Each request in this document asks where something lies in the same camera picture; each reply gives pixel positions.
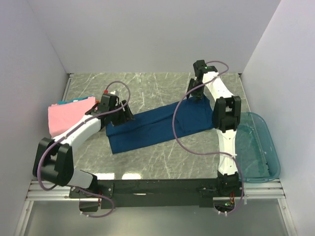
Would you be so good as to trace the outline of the blue t shirt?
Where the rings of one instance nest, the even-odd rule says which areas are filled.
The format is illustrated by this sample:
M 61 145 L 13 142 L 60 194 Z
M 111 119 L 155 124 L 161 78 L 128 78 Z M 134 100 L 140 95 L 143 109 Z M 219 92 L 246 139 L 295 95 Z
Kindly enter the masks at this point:
M 106 126 L 113 154 L 131 151 L 174 140 L 172 118 L 177 102 L 134 115 L 134 120 L 124 124 Z M 178 138 L 213 128 L 210 100 L 191 97 L 184 100 L 175 116 Z

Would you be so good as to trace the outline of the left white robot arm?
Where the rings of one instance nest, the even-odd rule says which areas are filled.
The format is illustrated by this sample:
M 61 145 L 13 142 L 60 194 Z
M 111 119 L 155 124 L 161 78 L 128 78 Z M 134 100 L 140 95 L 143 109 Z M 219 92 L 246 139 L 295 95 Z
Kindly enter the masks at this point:
M 32 174 L 39 183 L 44 180 L 54 186 L 81 189 L 88 198 L 101 192 L 97 176 L 74 167 L 75 151 L 105 126 L 124 124 L 134 119 L 128 100 L 104 93 L 101 100 L 85 112 L 71 128 L 54 138 L 43 138 L 37 147 Z

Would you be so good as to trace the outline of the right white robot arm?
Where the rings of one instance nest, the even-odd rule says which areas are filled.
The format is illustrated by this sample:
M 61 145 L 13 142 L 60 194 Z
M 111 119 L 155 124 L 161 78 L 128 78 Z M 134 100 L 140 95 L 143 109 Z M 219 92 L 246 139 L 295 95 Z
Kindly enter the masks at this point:
M 207 65 L 205 60 L 194 62 L 193 69 L 195 77 L 189 81 L 186 98 L 202 99 L 204 87 L 200 85 L 205 84 L 215 100 L 212 125 L 218 135 L 220 152 L 216 191 L 221 196 L 227 196 L 239 188 L 239 173 L 232 157 L 236 156 L 235 139 L 241 120 L 242 99 L 229 91 L 218 70 Z

